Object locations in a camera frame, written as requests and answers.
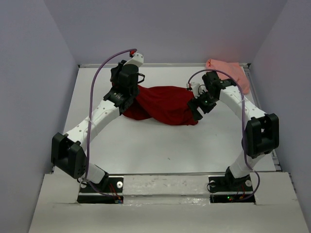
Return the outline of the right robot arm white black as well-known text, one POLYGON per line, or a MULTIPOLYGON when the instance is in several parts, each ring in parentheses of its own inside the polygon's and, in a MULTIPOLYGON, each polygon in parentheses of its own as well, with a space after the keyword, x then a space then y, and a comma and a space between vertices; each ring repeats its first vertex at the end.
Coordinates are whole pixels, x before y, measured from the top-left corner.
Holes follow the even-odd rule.
POLYGON ((229 74, 215 69, 203 69, 201 73, 203 84, 187 82, 187 90, 194 95, 187 103, 193 119, 201 120, 220 101, 242 123, 242 151, 213 188, 214 192, 218 187, 235 190, 247 181, 255 165, 279 146, 279 118, 248 100, 229 74))

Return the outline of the red t shirt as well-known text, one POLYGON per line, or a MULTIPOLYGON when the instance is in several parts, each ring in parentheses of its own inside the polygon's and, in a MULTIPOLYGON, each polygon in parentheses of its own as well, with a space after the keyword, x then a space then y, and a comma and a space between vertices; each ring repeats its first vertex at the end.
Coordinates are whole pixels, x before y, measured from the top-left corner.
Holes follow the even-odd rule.
POLYGON ((196 125, 188 102, 194 98, 191 91, 177 86, 139 86, 139 94, 123 113, 133 120, 153 118, 171 126, 196 125))

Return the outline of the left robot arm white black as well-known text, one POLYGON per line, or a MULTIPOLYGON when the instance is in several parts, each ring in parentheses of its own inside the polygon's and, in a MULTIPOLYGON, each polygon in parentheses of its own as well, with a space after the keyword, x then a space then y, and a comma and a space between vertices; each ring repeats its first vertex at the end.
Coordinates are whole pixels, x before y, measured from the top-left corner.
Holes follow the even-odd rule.
POLYGON ((111 69, 112 87, 88 117, 65 134, 52 138, 51 162, 74 179, 82 179, 96 192, 107 188, 109 174, 90 163, 90 143, 111 121, 121 116, 139 94, 139 67, 143 55, 135 53, 129 61, 122 60, 111 69))

